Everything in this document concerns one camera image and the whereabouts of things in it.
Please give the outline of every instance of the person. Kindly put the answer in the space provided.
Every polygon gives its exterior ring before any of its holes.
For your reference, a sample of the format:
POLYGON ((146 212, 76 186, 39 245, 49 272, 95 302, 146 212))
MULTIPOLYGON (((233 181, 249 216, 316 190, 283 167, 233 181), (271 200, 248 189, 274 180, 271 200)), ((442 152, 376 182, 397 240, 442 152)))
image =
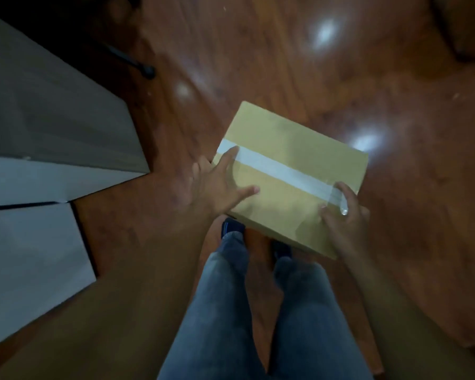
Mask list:
MULTIPOLYGON (((19 350, 0 379, 370 379, 323 268, 294 260, 278 242, 274 278, 285 297, 266 373, 252 339, 243 226, 234 220, 224 222, 222 243, 187 309, 210 225, 259 191, 227 183, 237 152, 229 150, 214 168, 205 158, 195 163, 191 204, 19 350)), ((475 379, 471 354, 374 263, 369 212, 348 186, 337 187, 348 215, 321 208, 321 217, 362 294, 387 378, 475 379)))

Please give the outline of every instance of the person's left hand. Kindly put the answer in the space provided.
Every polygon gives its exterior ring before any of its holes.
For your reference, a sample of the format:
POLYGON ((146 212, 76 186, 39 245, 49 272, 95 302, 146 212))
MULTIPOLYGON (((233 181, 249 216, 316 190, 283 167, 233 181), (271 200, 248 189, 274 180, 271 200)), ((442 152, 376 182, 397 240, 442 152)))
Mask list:
POLYGON ((237 188, 228 183, 227 168, 238 151, 238 146, 230 148, 222 155, 220 162, 215 167, 204 156, 201 156, 198 162, 192 166, 192 203, 209 210, 213 217, 227 212, 244 199, 260 191, 256 185, 237 188))

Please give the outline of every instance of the denim pants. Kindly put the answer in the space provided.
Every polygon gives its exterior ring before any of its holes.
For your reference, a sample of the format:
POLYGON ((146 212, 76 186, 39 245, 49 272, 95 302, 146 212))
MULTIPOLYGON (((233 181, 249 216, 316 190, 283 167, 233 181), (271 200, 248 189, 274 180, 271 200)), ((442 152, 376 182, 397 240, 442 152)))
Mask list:
POLYGON ((206 262, 159 380, 373 379, 324 269, 289 257, 274 267, 285 296, 266 373, 252 336, 248 259, 242 234, 225 235, 206 262))

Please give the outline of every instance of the cardboard box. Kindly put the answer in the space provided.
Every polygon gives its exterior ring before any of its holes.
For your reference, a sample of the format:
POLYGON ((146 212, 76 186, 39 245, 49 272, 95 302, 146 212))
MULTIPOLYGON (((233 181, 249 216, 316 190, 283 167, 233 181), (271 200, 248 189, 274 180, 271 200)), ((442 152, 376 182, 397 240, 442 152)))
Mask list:
POLYGON ((357 192, 368 155, 247 102, 213 162, 234 145, 241 148, 229 178, 237 186, 259 185, 261 191, 229 214, 266 236, 335 258, 318 206, 345 212, 346 200, 333 185, 343 181, 357 192))

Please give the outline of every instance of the forearm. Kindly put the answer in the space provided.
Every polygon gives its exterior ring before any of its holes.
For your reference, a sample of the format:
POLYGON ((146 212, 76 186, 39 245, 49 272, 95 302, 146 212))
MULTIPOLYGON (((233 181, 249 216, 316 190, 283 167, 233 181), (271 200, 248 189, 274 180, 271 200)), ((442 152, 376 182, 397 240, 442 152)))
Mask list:
POLYGON ((81 294, 0 378, 154 378, 181 323, 212 218, 190 209, 81 294))
POLYGON ((387 378, 475 379, 475 358, 369 258, 346 259, 363 296, 387 378))

